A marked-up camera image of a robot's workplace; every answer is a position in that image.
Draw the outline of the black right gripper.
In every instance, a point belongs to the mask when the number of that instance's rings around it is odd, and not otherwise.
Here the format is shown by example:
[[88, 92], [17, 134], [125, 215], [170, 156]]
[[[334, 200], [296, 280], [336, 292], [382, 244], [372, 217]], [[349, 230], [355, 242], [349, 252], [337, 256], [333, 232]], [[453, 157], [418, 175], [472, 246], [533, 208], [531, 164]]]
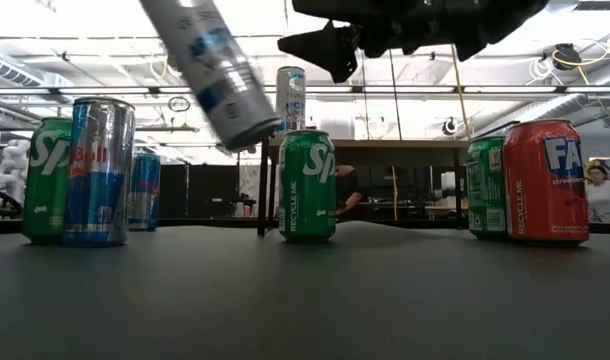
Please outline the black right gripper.
[[411, 54], [422, 46], [452, 44], [461, 60], [485, 48], [483, 1], [302, 0], [292, 6], [328, 22], [321, 30], [279, 39], [279, 50], [326, 70], [334, 83], [357, 69], [357, 48], [378, 57], [389, 49]]

